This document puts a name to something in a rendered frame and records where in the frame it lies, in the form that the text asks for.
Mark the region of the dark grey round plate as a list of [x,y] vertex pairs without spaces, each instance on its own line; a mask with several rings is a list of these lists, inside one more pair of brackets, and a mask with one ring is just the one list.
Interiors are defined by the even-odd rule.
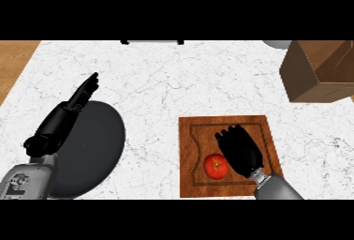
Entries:
[[74,199],[102,183],[123,155],[126,130],[115,108],[90,101],[58,150],[58,176],[50,197]]

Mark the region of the red bell pepper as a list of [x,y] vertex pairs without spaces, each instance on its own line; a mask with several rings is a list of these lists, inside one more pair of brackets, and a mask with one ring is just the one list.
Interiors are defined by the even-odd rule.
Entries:
[[221,180],[229,174],[229,161],[220,154],[211,154],[204,162],[205,174],[213,180]]

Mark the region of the pale grey round object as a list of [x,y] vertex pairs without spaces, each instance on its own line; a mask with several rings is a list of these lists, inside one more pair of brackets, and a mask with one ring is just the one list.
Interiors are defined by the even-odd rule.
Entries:
[[286,50],[292,43],[291,40],[264,40],[264,43],[275,49]]

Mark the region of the brown wooden cutting board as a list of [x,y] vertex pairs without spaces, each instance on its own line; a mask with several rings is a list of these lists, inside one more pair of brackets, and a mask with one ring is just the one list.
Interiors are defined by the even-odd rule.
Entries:
[[283,175],[267,117],[264,115],[198,116],[179,119],[180,197],[252,196],[255,181],[233,169],[221,180],[208,177],[205,158],[220,154],[214,134],[239,124],[248,131],[263,155],[263,172]]

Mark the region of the white appliance with black feet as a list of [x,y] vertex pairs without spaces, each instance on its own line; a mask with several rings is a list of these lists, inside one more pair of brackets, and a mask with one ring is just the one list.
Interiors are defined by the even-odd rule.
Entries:
[[183,40],[121,40],[123,45],[130,43],[176,43],[177,45],[185,45]]

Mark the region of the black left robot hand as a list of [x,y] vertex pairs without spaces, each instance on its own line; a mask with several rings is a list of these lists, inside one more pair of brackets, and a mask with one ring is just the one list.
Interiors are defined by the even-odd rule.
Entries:
[[36,134],[24,142],[27,155],[40,158],[52,155],[65,143],[72,131],[78,114],[83,111],[93,93],[99,89],[98,72],[89,77],[78,87],[68,101],[62,101],[43,120]]

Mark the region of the brown cardboard box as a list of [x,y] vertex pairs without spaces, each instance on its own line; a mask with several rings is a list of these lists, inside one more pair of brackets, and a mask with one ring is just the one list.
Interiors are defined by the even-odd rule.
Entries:
[[279,68],[291,102],[354,96],[354,40],[294,40]]

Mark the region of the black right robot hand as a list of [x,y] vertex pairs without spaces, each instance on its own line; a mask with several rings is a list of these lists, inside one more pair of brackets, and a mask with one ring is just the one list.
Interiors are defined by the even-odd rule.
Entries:
[[251,178],[254,171],[264,165],[261,151],[247,129],[239,125],[229,126],[214,137],[235,172]]

